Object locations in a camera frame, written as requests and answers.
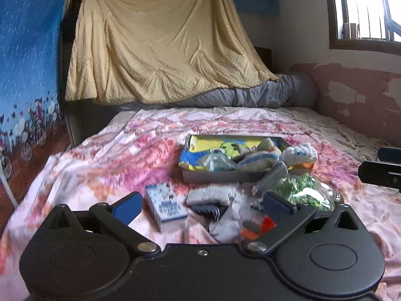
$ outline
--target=window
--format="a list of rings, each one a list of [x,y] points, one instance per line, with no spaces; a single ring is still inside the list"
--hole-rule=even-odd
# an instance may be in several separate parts
[[[401,55],[401,0],[327,0],[330,48]]]

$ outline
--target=pink wall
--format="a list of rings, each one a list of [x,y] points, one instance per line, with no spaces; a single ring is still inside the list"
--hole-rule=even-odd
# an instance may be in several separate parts
[[[401,99],[396,95],[401,74],[335,63],[294,64],[291,70],[304,72],[317,82],[317,112],[401,147]]]

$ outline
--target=yellow blanket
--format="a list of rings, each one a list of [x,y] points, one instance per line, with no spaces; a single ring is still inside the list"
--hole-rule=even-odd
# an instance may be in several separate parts
[[[170,103],[267,79],[233,0],[83,0],[65,97]]]

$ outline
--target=green vegetables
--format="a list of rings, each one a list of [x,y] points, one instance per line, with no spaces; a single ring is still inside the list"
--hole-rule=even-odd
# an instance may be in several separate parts
[[[273,191],[294,205],[307,203],[318,210],[334,209],[334,191],[309,174],[283,178]]]

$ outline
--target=metal screw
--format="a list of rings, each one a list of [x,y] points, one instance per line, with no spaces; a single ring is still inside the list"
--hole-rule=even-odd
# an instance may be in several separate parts
[[[207,256],[208,254],[207,250],[198,250],[198,255],[200,256]]]
[[[251,250],[252,252],[263,252],[267,250],[267,245],[265,245],[262,242],[251,242],[248,244],[248,249]]]
[[[342,194],[340,194],[340,193],[336,193],[336,201],[338,202],[338,203],[344,203],[344,199],[342,198]]]
[[[142,252],[154,252],[157,250],[157,244],[153,242],[142,242],[138,244],[138,250]]]

